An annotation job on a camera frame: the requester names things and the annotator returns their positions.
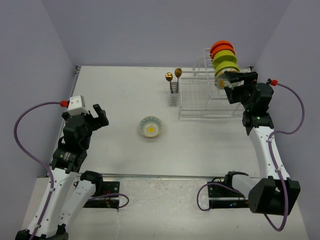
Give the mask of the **floral white bowl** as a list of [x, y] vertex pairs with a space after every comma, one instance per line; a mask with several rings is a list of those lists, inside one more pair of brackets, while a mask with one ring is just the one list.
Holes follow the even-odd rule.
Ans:
[[235, 82], [235, 83], [230, 83], [229, 80], [227, 79], [225, 72], [233, 72], [233, 73], [239, 73], [236, 69], [233, 68], [225, 68], [221, 70], [215, 77], [214, 84], [215, 86], [223, 90], [225, 87], [227, 88], [235, 88], [243, 84], [243, 81]]

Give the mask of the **blue yellow patterned bowl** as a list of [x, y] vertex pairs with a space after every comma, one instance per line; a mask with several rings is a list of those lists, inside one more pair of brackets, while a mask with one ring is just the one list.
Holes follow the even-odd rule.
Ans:
[[139, 122], [138, 129], [144, 137], [155, 138], [162, 133], [163, 123], [156, 116], [147, 116]]

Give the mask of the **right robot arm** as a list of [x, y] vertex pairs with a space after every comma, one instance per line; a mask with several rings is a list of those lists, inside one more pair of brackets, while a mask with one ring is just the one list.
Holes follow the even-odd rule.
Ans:
[[268, 112], [276, 81], [257, 81], [258, 73], [224, 72], [231, 83], [225, 87], [230, 104], [241, 103], [244, 107], [242, 124], [251, 140], [258, 161], [260, 180], [254, 182], [246, 173], [230, 171], [226, 175], [223, 191], [233, 197], [242, 194], [248, 200], [252, 213], [288, 216], [299, 196], [301, 187], [292, 180], [281, 160], [274, 133], [274, 124]]

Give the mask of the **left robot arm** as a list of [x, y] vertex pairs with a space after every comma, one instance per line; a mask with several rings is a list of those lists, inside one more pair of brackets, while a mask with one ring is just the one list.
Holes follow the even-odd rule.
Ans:
[[17, 232], [17, 240], [67, 240], [68, 229], [85, 203], [104, 190], [102, 175], [86, 171], [75, 192], [67, 197], [87, 157], [93, 132], [109, 125], [106, 112], [94, 104], [97, 117], [93, 117], [83, 104], [74, 100], [61, 101], [59, 105], [67, 110], [62, 114], [65, 125], [52, 161], [49, 165], [43, 164], [49, 182], [34, 218], [27, 229]]

